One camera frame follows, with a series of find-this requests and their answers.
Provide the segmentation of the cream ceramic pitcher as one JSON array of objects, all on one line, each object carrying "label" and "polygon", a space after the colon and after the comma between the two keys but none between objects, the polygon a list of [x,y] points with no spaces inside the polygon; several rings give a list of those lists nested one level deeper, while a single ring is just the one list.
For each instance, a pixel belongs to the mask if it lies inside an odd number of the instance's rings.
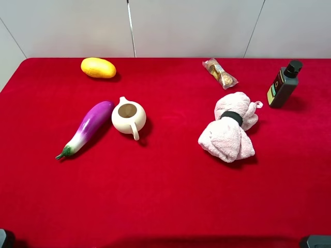
[{"label": "cream ceramic pitcher", "polygon": [[111,120],[117,131],[132,134],[134,140],[138,141],[140,139],[139,131],[146,123],[146,112],[137,102],[120,97],[119,104],[112,112]]}]

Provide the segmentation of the pink towel with black band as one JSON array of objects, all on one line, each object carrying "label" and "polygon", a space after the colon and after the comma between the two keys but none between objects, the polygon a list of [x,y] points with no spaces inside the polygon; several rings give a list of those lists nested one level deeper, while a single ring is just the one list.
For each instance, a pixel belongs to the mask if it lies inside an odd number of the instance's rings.
[{"label": "pink towel with black band", "polygon": [[199,145],[227,163],[254,156],[255,150],[246,131],[258,122],[255,112],[262,107],[261,101],[253,102],[243,92],[222,97],[215,105],[215,120],[200,135]]}]

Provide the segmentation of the red tablecloth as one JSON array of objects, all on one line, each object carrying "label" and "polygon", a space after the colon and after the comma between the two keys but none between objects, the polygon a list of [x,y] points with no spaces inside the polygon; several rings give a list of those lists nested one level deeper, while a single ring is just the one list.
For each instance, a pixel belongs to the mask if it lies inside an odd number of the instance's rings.
[{"label": "red tablecloth", "polygon": [[[283,108],[266,93],[286,59],[221,59],[227,90],[198,58],[113,58],[92,79],[77,58],[23,61],[1,91],[1,228],[16,247],[298,247],[330,234],[330,60],[305,59]],[[255,156],[224,163],[198,138],[216,102],[264,105],[247,133]],[[111,118],[56,160],[87,112],[140,104],[140,139]]]}]

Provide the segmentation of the purple eggplant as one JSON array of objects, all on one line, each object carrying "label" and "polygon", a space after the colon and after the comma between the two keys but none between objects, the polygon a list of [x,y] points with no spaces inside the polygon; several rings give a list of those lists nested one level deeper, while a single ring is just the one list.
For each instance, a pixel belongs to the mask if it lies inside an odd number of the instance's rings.
[{"label": "purple eggplant", "polygon": [[59,160],[77,153],[104,125],[112,115],[115,106],[112,101],[102,101],[93,106],[83,118],[72,139],[64,146],[61,153],[55,157]]}]

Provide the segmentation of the wrapped snack packet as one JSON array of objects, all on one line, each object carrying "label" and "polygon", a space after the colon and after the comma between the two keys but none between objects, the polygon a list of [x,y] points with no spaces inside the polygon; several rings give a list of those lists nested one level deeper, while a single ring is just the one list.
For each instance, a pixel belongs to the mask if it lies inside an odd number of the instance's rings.
[{"label": "wrapped snack packet", "polygon": [[238,80],[227,73],[215,58],[203,61],[202,65],[220,83],[223,89],[228,89],[238,83]]}]

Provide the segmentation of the yellow mango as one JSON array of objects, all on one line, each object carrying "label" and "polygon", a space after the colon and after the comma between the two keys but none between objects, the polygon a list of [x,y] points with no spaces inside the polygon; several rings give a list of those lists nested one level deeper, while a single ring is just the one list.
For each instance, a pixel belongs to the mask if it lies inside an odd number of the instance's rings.
[{"label": "yellow mango", "polygon": [[116,68],[111,62],[96,57],[83,59],[81,70],[92,78],[110,79],[116,75]]}]

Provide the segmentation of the black pump bottle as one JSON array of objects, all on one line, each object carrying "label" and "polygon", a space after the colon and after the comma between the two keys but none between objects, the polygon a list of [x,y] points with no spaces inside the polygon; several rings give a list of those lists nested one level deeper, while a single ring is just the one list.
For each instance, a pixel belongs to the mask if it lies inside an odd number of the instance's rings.
[{"label": "black pump bottle", "polygon": [[281,67],[267,92],[268,105],[281,108],[298,85],[298,74],[303,67],[299,60],[292,60],[286,67]]}]

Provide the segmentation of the black base bottom right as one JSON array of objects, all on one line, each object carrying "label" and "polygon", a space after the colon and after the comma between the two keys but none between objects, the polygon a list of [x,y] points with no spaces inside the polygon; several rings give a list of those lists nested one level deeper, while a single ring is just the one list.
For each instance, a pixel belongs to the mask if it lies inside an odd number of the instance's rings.
[{"label": "black base bottom right", "polygon": [[309,235],[301,239],[300,248],[331,248],[331,235]]}]

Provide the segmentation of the black base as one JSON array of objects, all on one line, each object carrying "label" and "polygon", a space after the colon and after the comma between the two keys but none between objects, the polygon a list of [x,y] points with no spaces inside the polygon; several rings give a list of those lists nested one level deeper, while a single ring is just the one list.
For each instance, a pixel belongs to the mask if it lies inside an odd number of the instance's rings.
[{"label": "black base", "polygon": [[331,235],[309,235],[301,239],[300,248],[331,248]]},{"label": "black base", "polygon": [[0,229],[0,248],[13,248],[15,235],[13,232]]}]

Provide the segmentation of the black base bottom left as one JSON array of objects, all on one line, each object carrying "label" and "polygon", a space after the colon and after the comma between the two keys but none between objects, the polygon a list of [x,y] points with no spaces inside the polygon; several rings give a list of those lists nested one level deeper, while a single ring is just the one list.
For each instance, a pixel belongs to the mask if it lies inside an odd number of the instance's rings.
[{"label": "black base bottom left", "polygon": [[15,235],[13,232],[0,229],[0,248],[13,248]]}]

